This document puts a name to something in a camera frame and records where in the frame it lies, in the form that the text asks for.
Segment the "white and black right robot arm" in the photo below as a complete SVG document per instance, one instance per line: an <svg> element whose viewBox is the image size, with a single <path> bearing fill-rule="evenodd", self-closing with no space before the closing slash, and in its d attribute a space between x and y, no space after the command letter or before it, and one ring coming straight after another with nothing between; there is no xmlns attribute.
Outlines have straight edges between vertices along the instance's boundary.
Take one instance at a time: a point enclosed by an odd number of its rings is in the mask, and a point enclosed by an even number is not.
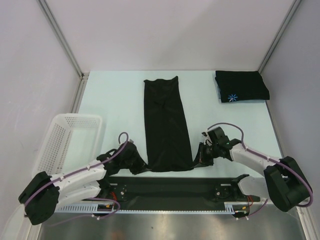
<svg viewBox="0 0 320 240"><path fill-rule="evenodd" d="M258 152L244 143L244 139L229 139L224 130L213 125L202 132L195 158L196 166L211 166L217 158L242 164L259 177L243 175L230 188L231 196L242 201L248 195L271 202L282 212L294 207L307 208L314 200L313 190L297 161L286 156L274 158Z"/></svg>

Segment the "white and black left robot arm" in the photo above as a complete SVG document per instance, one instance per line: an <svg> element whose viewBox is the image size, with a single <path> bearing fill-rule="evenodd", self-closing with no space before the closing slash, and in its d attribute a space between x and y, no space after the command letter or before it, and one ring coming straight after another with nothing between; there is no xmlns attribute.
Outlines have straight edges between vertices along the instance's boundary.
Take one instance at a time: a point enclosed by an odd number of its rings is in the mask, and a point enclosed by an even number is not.
<svg viewBox="0 0 320 240"><path fill-rule="evenodd" d="M88 165L69 173L37 173L18 197L25 217L34 226L46 222L61 207L82 200L114 200L109 177L122 169L133 175L147 172L148 164L130 141L96 157Z"/></svg>

